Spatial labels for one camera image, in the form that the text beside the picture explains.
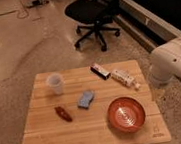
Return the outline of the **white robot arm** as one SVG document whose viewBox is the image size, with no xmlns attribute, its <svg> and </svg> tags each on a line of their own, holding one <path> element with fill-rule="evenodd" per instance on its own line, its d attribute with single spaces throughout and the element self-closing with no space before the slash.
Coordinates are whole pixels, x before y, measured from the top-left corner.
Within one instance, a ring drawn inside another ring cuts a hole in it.
<svg viewBox="0 0 181 144">
<path fill-rule="evenodd" d="M 181 37 L 153 49 L 150 64 L 148 79 L 155 87 L 168 84 L 173 76 L 181 78 Z"/>
</svg>

